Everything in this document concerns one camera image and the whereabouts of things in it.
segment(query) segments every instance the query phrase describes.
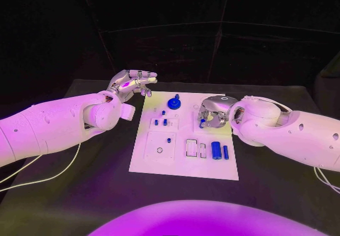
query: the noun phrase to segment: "cable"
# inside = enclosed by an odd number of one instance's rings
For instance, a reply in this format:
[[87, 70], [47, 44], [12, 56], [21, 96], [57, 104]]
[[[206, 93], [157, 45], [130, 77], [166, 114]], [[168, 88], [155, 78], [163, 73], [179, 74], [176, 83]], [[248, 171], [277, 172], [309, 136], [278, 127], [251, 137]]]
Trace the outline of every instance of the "cable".
[[15, 176], [15, 175], [39, 159], [41, 156], [38, 156], [36, 159], [35, 159], [26, 166], [23, 166], [8, 178], [5, 178], [5, 179], [0, 181], [0, 183], [3, 183], [12, 176]]
[[[322, 176], [323, 176], [326, 182], [325, 182], [325, 181], [322, 180], [322, 178], [319, 177], [317, 170], [320, 171], [320, 174], [322, 174]], [[322, 171], [322, 169], [320, 169], [319, 167], [315, 167], [315, 173], [316, 173], [316, 175], [317, 175], [319, 180], [320, 180], [327, 186], [330, 186], [332, 189], [340, 194], [340, 191], [339, 191], [340, 188], [336, 187], [335, 185], [332, 185], [332, 183], [329, 182], [329, 180], [327, 180], [327, 178], [326, 178], [326, 176], [325, 176], [325, 173], [323, 173], [323, 171]]]
[[9, 188], [2, 189], [0, 192], [9, 190], [9, 189], [12, 189], [12, 188], [16, 188], [16, 187], [19, 187], [19, 186], [25, 186], [25, 185], [29, 185], [29, 184], [34, 184], [34, 183], [42, 183], [42, 182], [45, 182], [45, 181], [52, 180], [54, 178], [57, 178], [57, 177], [68, 170], [68, 168], [71, 167], [71, 165], [72, 165], [72, 163], [74, 163], [74, 161], [75, 161], [75, 159], [77, 159], [77, 156], [78, 156], [80, 148], [81, 148], [81, 144], [80, 144], [80, 146], [78, 146], [77, 154], [75, 154], [75, 157], [74, 157], [74, 159], [72, 159], [70, 165], [67, 166], [67, 168], [64, 169], [64, 171], [62, 171], [58, 175], [55, 175], [55, 176], [51, 177], [51, 178], [47, 178], [47, 179], [42, 179], [42, 180], [38, 180], [38, 181], [34, 181], [34, 182], [29, 182], [29, 183], [22, 183], [22, 184], [19, 184], [19, 185], [11, 186]]

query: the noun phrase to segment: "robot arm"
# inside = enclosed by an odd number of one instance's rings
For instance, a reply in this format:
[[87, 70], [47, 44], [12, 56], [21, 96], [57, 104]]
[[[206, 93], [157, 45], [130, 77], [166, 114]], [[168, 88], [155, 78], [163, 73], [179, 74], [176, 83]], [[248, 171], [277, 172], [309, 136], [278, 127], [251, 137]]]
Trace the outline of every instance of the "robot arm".
[[157, 74], [123, 70], [100, 93], [34, 105], [0, 120], [0, 166], [29, 156], [68, 149], [113, 129], [119, 119], [133, 119], [133, 94], [152, 96], [146, 87]]
[[247, 144], [267, 146], [306, 165], [340, 171], [339, 120], [293, 111], [276, 101], [253, 96], [241, 101], [227, 96], [208, 98], [199, 120], [208, 117], [206, 113], [215, 113], [214, 119], [218, 117], [219, 122], [212, 119], [202, 122], [202, 127], [219, 128], [230, 121], [234, 134]]

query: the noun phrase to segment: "table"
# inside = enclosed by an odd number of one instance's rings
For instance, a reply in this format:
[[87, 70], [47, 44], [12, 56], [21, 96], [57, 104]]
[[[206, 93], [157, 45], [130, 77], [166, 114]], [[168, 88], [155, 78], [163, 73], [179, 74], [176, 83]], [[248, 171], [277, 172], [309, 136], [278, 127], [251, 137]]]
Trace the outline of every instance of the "table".
[[[67, 97], [100, 92], [107, 85], [108, 81], [74, 80]], [[263, 96], [294, 110], [319, 113], [300, 86], [157, 83], [149, 87], [159, 91], [227, 93], [238, 99]], [[173, 200], [247, 205], [340, 235], [340, 196], [317, 180], [313, 168], [267, 147], [247, 145], [237, 136], [240, 181], [129, 172], [143, 102], [145, 98], [134, 95], [127, 102], [136, 106], [133, 121], [121, 119], [111, 131], [83, 143], [75, 163], [57, 179], [9, 190], [0, 205], [3, 235], [87, 235], [132, 210]], [[41, 158], [13, 184], [60, 173], [77, 148]]]

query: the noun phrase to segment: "blue object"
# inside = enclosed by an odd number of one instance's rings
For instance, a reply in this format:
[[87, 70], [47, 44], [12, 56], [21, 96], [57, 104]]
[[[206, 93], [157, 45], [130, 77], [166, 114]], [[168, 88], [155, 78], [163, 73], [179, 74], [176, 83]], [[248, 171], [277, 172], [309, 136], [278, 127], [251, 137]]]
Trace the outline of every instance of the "blue object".
[[205, 123], [206, 122], [206, 120], [205, 119], [202, 119], [201, 120], [201, 128], [204, 129], [205, 127], [202, 126], [202, 123]]
[[228, 146], [224, 146], [225, 160], [230, 160]]
[[222, 159], [221, 143], [219, 142], [212, 142], [212, 158], [215, 160]]
[[175, 98], [169, 100], [169, 108], [172, 110], [176, 110], [181, 108], [181, 100], [179, 100], [179, 94], [176, 94]]

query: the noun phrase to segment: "dark background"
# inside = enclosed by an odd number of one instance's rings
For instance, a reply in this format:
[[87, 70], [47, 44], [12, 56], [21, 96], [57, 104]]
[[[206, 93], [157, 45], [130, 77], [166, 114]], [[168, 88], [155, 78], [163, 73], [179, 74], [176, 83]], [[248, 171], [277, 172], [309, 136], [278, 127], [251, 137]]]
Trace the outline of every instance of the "dark background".
[[326, 106], [339, 51], [338, 0], [12, 0], [0, 7], [0, 118], [62, 98], [74, 79], [110, 80], [123, 69], [155, 71], [162, 82], [303, 85], [339, 118]]

